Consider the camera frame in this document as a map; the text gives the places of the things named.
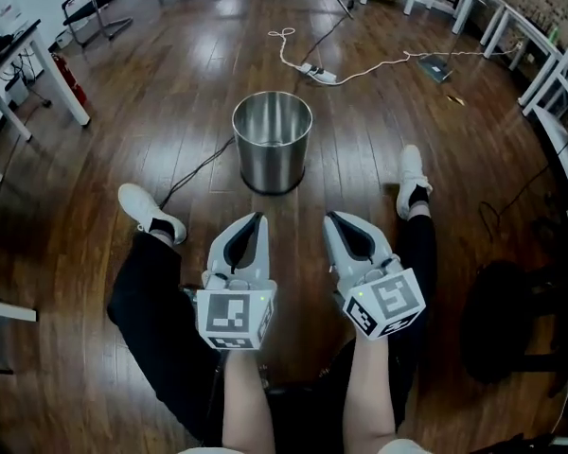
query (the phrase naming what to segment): black pants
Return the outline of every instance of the black pants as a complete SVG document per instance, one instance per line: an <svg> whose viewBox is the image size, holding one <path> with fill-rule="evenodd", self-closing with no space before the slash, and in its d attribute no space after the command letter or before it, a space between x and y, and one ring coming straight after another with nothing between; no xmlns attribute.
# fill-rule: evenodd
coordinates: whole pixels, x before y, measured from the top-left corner
<svg viewBox="0 0 568 454"><path fill-rule="evenodd" d="M435 291L435 231L430 218L402 225L398 254L413 268L427 308L411 326L389 337L390 390L396 424L412 387ZM138 234L122 265L108 305L141 371L179 422L205 445L222 438L221 354L195 328L191 302L180 292L181 257L149 234ZM342 421L355 341L310 389L268 394L277 452L342 452Z"/></svg>

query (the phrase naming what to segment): bucket rim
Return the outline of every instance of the bucket rim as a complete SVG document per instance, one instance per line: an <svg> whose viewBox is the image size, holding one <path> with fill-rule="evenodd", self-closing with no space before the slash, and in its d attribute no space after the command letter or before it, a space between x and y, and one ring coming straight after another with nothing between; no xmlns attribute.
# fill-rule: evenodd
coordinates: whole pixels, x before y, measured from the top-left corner
<svg viewBox="0 0 568 454"><path fill-rule="evenodd" d="M307 126L307 129L303 132L303 134L301 134L298 138L296 138L294 141L291 141L289 143L285 143L283 145L271 145L271 144L264 144L264 143L255 143L254 141L251 141L249 139L247 139L246 137L244 137L239 131L238 128L236 128L236 123L234 122L234 116L236 115L236 111L238 110L238 108L244 103L244 101L246 101L247 99L251 98L251 97L255 97L255 96L259 96L259 95L268 95L268 94L281 94L281 95L287 95L287 96L291 96L294 97L295 99L298 99L299 101L301 101L305 107L307 108L307 111L310 114L310 123ZM240 140L245 141L246 143L253 145L255 147L262 147L262 148L284 148L284 147L288 147L290 145L294 145L294 143L296 143L297 141L302 140L311 130L311 126L313 125L313 113L311 112L311 108L310 105L305 102L304 99L302 99L301 97L294 95L292 93L287 93L286 91L260 91L258 93L252 93L251 95L248 95L247 97L245 97L242 101L240 101L238 103L238 105L236 106L236 108L234 109L234 112L231 113L231 126L234 129L234 134L236 136L236 138L239 138Z"/></svg>

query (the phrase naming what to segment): white sneaker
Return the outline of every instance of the white sneaker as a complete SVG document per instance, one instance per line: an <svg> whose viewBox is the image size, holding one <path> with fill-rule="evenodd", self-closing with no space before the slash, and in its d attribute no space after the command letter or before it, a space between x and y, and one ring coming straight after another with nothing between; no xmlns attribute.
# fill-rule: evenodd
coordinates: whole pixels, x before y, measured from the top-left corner
<svg viewBox="0 0 568 454"><path fill-rule="evenodd" d="M417 186L426 188L428 194L434 190L423 175L423 161L420 159L418 148L415 145L406 145L399 156L399 193L396 201L398 215L404 220L408 219L408 201Z"/></svg>
<svg viewBox="0 0 568 454"><path fill-rule="evenodd" d="M158 218L172 225L175 244L180 244L186 239L187 230L183 222L162 212L153 197L139 185L124 183L117 191L117 199L122 210L139 222L145 232L150 231L151 221Z"/></svg>

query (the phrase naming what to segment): white extension cord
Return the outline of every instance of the white extension cord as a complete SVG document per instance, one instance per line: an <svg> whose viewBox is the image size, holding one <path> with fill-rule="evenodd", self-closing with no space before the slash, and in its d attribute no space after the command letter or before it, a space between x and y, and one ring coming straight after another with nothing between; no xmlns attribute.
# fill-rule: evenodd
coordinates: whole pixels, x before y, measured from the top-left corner
<svg viewBox="0 0 568 454"><path fill-rule="evenodd" d="M319 82L320 84L324 84L324 85L327 85L327 86L340 86L341 84L345 84L349 80L352 80L354 78L358 78L359 76L365 76L366 74L369 74L372 71L376 71L382 65L399 64L399 63L402 63L402 62L408 62L410 60L410 58L412 58L412 57L422 58L422 57L427 57L427 56L483 56L484 55L484 52L420 52L418 54L414 54L414 53L407 52L407 51L404 50L403 53L406 57L403 58L403 59L398 59L396 61L381 61L377 65L372 66L370 69L368 69L366 71L359 72L358 74L353 74L352 76L349 76L348 78L345 78L345 79L337 82L336 76L334 74L332 74L329 71L326 71L326 70L324 70L320 67L316 67L316 66L308 64L306 62L303 62L302 65L296 65L296 64L293 64L292 62L288 62L286 59L284 59L284 47L286 47L286 36L287 35L293 35L294 33L295 33L294 28L287 26L285 28L282 28L281 32L276 32L275 30L270 30L267 33L267 35L269 35L270 37L280 37L282 39L282 46L280 47L280 60L283 63L285 63L289 67L292 67L293 69L296 69L301 74L304 74L305 76L309 76L310 78L312 78L316 82ZM522 43L517 43L511 50L507 50L506 52L493 52L492 55L493 56L504 56L505 54L511 54L512 52L515 52L516 50L518 50L521 47L522 47Z"/></svg>

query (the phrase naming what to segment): red fire extinguisher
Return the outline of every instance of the red fire extinguisher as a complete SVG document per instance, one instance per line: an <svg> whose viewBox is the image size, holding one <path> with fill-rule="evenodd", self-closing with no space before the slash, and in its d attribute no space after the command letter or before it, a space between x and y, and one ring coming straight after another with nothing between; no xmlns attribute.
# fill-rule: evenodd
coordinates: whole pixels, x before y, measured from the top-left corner
<svg viewBox="0 0 568 454"><path fill-rule="evenodd" d="M86 94L84 93L78 82L76 81L76 78L74 78L72 71L70 71L69 67L67 67L67 62L63 57L57 54L52 54L52 56L53 56L53 61L55 62L55 64L57 64L57 68L62 73L65 82L67 82L67 85L72 90L72 93L74 93L74 96L83 106L84 103L86 102Z"/></svg>

